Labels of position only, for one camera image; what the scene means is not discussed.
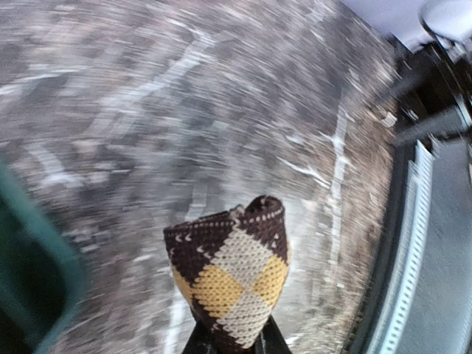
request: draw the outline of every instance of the countertop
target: countertop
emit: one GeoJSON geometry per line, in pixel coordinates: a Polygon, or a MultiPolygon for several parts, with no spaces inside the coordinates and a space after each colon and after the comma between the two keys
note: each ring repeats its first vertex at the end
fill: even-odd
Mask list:
{"type": "Polygon", "coordinates": [[[265,193],[293,249],[274,318],[294,354],[339,352],[392,171],[366,109],[388,44],[331,0],[16,0],[0,26],[1,156],[91,272],[52,353],[179,353],[162,229],[265,193]]]}

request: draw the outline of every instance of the marble surface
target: marble surface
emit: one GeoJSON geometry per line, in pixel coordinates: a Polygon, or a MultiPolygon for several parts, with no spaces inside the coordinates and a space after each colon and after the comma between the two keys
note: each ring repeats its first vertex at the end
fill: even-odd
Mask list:
{"type": "Polygon", "coordinates": [[[162,229],[263,193],[294,251],[277,324],[339,352],[392,170],[365,108],[387,44],[331,0],[15,0],[0,28],[0,153],[91,272],[52,353],[179,353],[162,229]]]}

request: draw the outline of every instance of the green tray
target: green tray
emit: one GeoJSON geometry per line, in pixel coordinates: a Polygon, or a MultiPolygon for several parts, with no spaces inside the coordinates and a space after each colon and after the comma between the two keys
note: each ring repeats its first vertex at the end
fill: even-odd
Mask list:
{"type": "Polygon", "coordinates": [[[0,162],[0,353],[47,353],[85,287],[80,255],[0,162]]]}

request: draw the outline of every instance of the green bin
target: green bin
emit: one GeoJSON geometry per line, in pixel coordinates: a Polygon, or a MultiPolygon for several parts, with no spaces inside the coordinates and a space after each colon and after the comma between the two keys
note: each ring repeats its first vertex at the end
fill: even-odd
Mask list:
{"type": "Polygon", "coordinates": [[[47,353],[85,292],[80,255],[0,162],[0,353],[47,353]]]}

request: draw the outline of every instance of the brown knit fabric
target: brown knit fabric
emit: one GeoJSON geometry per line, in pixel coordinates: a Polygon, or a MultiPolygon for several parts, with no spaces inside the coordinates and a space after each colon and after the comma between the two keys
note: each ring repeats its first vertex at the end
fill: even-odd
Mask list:
{"type": "Polygon", "coordinates": [[[176,284],[225,354],[252,347],[279,299],[289,262],[284,214],[279,199],[262,195],[164,230],[176,284]]]}

